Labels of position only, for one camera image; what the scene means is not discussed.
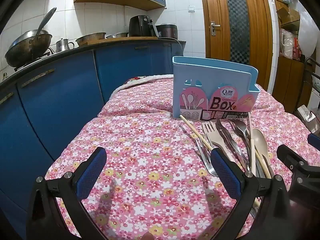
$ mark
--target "cardboard box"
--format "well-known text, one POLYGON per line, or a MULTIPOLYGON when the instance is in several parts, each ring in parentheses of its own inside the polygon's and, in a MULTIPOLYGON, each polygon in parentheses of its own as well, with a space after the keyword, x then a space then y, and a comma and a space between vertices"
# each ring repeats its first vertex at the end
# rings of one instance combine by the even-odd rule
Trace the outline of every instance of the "cardboard box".
POLYGON ((277 14, 281 19, 282 25, 300 20, 299 12, 295 10, 289 10, 288 8, 280 8, 277 10, 277 14))

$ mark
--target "plastic spoon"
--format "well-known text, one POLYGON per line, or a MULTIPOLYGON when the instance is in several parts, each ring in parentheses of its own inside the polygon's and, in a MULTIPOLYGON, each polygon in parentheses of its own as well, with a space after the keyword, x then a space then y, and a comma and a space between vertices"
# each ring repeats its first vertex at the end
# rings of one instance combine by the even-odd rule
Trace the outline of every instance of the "plastic spoon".
POLYGON ((270 162, 270 157, 268 155, 268 144, 267 144, 266 138, 264 137, 263 133, 257 128, 254 128, 252 133, 253 133, 254 145, 257 149, 257 152, 261 154, 263 159, 267 162, 270 176, 273 178, 275 174, 271 168, 271 162, 270 162))
POLYGON ((183 100, 184 106, 186 107, 186 109, 188 109, 186 96, 184 94, 182 94, 181 96, 182 96, 182 100, 183 100))
POLYGON ((187 99, 188 99, 188 102, 189 102, 189 109, 190 109, 190 105, 191 105, 191 103, 192 103, 192 101, 193 101, 193 95, 188 95, 187 96, 187 99))

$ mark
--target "kitchen counter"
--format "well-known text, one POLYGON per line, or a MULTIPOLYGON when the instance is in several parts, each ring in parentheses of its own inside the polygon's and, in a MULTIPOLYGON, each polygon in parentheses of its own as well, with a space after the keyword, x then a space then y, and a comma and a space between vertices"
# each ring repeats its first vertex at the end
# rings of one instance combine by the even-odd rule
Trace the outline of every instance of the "kitchen counter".
MULTIPOLYGON (((157 39, 156 37, 125 37, 125 38, 114 38, 114 39, 105 39, 105 40, 100 40, 100 41, 94 41, 92 44, 89 43, 88 45, 80 46, 75 49, 70 49, 62 52, 55 53, 53 55, 50 55, 46 58, 37 60, 25 67, 20 68, 17 72, 6 78, 4 81, 0 82, 0 90, 4 89, 5 87, 12 85, 15 83, 20 77, 25 75, 26 73, 35 70, 38 67, 41 67, 47 63, 50 63, 52 61, 61 59, 63 57, 67 57, 76 53, 84 52, 87 50, 92 50, 94 51, 95 49, 105 47, 105 46, 112 46, 116 44, 123 44, 123 43, 133 43, 133 42, 152 42, 152 43, 157 43, 157 42, 170 42, 170 43, 178 43, 176 40, 171 39, 171 38, 159 38, 157 39)), ((182 48, 184 49, 184 46, 186 44, 185 41, 179 41, 182 45, 182 48)))

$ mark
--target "kettle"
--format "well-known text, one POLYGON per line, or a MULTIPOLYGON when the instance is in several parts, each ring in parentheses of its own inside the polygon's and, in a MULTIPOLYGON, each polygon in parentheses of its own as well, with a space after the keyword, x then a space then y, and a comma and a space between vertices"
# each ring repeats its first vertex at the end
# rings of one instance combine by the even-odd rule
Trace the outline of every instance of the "kettle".
POLYGON ((71 41, 70 42, 68 42, 68 41, 69 41, 68 39, 64 39, 64 38, 61 38, 60 41, 57 41, 56 52, 61 52, 61 51, 65 51, 65 50, 70 49, 70 47, 69 47, 70 43, 73 45, 73 49, 74 49, 75 44, 71 41))

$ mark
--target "flower pattern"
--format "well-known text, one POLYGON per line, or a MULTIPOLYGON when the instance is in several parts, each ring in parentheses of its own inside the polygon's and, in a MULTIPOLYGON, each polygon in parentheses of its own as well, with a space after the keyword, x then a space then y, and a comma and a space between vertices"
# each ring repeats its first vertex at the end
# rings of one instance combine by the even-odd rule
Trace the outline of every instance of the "flower pattern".
MULTIPOLYGON (((172 89, 173 79, 165 79, 119 91, 46 174, 46 179, 60 178, 96 147, 106 149, 107 163, 82 203, 109 239, 138 239, 147 231, 158 240, 210 239, 236 203, 219 178, 207 173, 189 127, 172 118, 172 89)), ((192 123, 201 129, 201 122, 192 123)), ((291 172, 276 158, 279 145, 311 165, 320 164, 319 152, 307 142, 309 131, 262 89, 252 123, 265 135, 272 168, 288 188, 291 172)), ((223 125, 246 153, 228 122, 223 125)), ((57 201, 70 232, 79 236, 62 200, 57 201)), ((252 221, 249 215, 240 235, 252 221)))

